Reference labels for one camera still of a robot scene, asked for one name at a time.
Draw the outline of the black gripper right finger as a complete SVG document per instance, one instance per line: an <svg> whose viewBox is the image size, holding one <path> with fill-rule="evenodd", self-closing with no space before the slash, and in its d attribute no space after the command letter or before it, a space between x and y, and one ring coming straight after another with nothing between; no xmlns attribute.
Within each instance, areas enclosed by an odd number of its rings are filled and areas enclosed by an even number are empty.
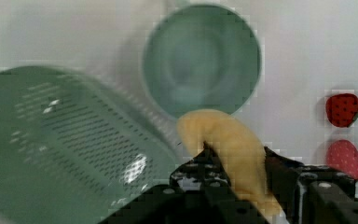
<svg viewBox="0 0 358 224"><path fill-rule="evenodd" d="M333 183L354 198L355 180L349 175L327 165L307 165L285 158L268 147L264 149L268 189L290 224L310 224L309 186L314 181Z"/></svg>

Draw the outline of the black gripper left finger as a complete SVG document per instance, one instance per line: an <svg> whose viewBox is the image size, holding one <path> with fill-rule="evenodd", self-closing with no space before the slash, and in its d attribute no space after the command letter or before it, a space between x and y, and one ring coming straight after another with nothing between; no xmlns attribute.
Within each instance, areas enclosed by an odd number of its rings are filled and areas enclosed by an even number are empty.
<svg viewBox="0 0 358 224"><path fill-rule="evenodd" d="M206 142L202 144L200 153L170 174L170 185L182 191L200 191L204 185L213 182L230 185L230 179L217 153Z"/></svg>

